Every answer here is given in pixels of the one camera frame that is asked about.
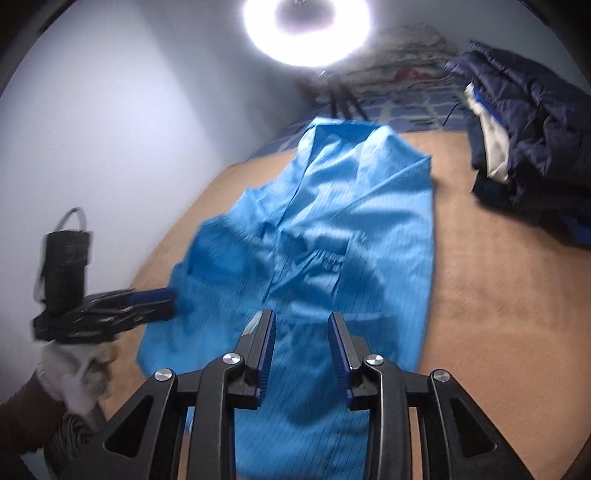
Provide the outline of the left brown sleeve forearm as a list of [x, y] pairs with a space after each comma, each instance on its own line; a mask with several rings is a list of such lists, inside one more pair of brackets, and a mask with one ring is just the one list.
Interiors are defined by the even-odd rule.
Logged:
[[66, 412], [62, 401], [47, 393], [37, 374], [1, 404], [1, 446], [13, 454], [42, 448]]

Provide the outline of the left white-gloved hand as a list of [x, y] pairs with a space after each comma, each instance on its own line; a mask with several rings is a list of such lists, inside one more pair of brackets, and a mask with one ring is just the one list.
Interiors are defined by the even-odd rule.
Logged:
[[41, 387], [67, 410], [87, 416], [110, 389], [110, 365], [117, 357], [113, 343], [47, 343], [36, 377]]

